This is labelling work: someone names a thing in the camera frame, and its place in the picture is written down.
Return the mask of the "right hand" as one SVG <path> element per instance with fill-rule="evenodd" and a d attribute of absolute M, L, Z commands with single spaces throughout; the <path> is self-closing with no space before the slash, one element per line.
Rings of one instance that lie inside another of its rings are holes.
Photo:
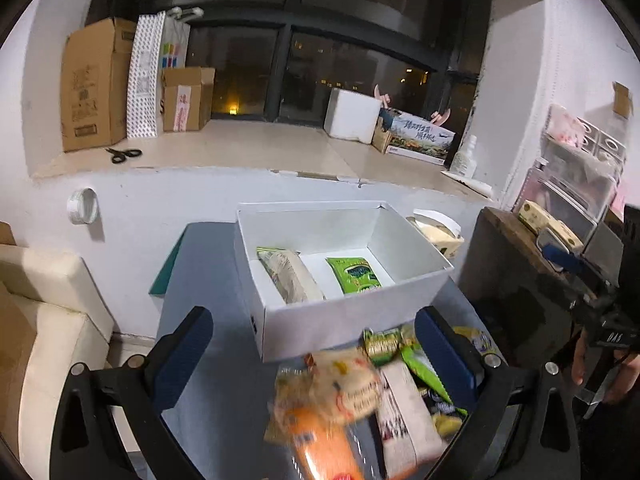
<path fill-rule="evenodd" d="M 587 375 L 589 338 L 582 330 L 574 351 L 570 376 L 578 387 L 579 399 L 590 408 L 600 403 L 623 400 L 639 378 L 639 355 L 630 350 L 604 349 L 596 367 Z"/>

